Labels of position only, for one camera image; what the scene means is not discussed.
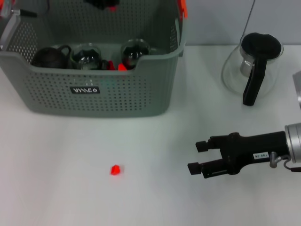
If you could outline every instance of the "basket handle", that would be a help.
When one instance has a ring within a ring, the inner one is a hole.
[[[180,19],[183,19],[183,13],[184,17],[188,17],[188,11],[187,11],[187,5],[186,5],[186,0],[178,0],[178,6],[179,6],[179,11],[180,11]]]

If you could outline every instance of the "basket label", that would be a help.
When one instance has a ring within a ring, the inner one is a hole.
[[[82,87],[70,87],[73,94],[98,94],[100,90],[97,86],[82,86]]]

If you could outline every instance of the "glass coffee pot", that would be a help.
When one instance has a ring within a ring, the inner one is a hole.
[[[264,97],[274,87],[278,77],[277,59],[283,53],[282,44],[270,34],[245,34],[255,0],[240,39],[222,69],[222,81],[232,92],[243,96],[243,104],[253,106],[257,97]]]

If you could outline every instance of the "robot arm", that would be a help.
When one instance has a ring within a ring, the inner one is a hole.
[[[270,162],[276,168],[277,163],[286,160],[285,168],[292,172],[301,172],[301,168],[289,168],[286,164],[301,162],[301,123],[285,127],[285,132],[276,132],[254,137],[242,137],[238,133],[228,136],[211,137],[208,142],[197,142],[198,152],[220,149],[222,159],[199,164],[188,164],[192,175],[203,173],[204,178],[223,174],[235,175],[249,164]]]

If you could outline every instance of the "metal cylinder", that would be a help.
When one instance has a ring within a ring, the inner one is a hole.
[[[301,162],[301,123],[285,126],[285,134],[292,162]]]

